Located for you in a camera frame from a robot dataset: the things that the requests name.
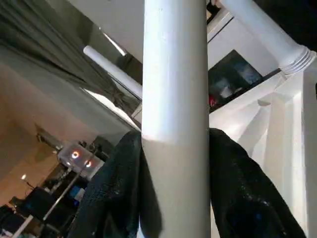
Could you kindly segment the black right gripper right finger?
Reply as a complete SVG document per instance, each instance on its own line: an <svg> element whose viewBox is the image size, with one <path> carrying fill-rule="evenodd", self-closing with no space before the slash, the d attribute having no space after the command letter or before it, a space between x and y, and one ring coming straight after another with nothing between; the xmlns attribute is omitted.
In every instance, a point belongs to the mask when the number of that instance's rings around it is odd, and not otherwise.
<svg viewBox="0 0 317 238"><path fill-rule="evenodd" d="M209 129L210 193L222 238L304 238L272 181L224 131Z"/></svg>

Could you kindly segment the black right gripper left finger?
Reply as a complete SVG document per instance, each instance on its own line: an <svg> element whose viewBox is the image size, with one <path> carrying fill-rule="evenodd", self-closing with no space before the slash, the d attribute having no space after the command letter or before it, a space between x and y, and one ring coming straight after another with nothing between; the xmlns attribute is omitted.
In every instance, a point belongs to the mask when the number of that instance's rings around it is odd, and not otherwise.
<svg viewBox="0 0 317 238"><path fill-rule="evenodd" d="M157 238L163 224L139 131L125 134L89 182L72 238Z"/></svg>

